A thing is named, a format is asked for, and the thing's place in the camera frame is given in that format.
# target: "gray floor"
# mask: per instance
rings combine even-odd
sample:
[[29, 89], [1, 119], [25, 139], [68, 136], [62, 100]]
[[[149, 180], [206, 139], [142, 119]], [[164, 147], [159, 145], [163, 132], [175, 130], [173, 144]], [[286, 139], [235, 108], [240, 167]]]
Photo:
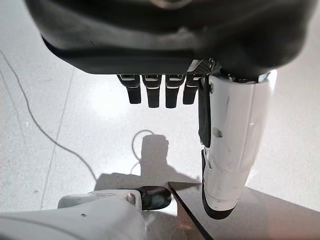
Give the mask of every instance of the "gray floor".
[[[318, 7], [303, 52], [278, 71], [265, 135], [247, 182], [317, 211], [319, 27]], [[40, 132], [0, 55], [0, 211], [56, 208], [62, 196], [94, 189], [200, 180], [197, 103], [182, 105], [180, 94], [178, 107], [166, 109], [162, 88], [160, 108], [150, 109], [142, 87], [142, 104], [130, 105], [114, 75], [87, 74], [51, 54], [21, 0], [0, 1], [0, 50], [16, 71], [38, 124], [86, 162]], [[141, 130], [154, 134], [144, 131], [134, 139]]]

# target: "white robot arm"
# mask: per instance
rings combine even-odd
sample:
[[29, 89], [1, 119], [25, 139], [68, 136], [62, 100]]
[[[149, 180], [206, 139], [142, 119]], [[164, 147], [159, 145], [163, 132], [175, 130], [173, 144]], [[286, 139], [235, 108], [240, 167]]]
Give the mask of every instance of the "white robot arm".
[[64, 196], [59, 209], [0, 214], [2, 240], [145, 240], [141, 193], [101, 190]]
[[214, 219], [226, 218], [240, 198], [259, 150], [276, 77], [273, 70], [257, 81], [221, 75], [201, 81], [199, 97], [208, 95], [210, 117], [210, 142], [202, 151], [202, 201]]

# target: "robotic hand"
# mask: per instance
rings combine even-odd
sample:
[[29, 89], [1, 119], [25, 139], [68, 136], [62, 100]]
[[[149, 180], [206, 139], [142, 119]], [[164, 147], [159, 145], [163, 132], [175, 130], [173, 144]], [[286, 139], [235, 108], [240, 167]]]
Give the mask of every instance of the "robotic hand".
[[92, 74], [117, 74], [132, 104], [193, 104], [198, 89], [202, 201], [236, 206], [255, 161], [275, 80], [300, 52], [315, 0], [25, 0], [46, 46]]

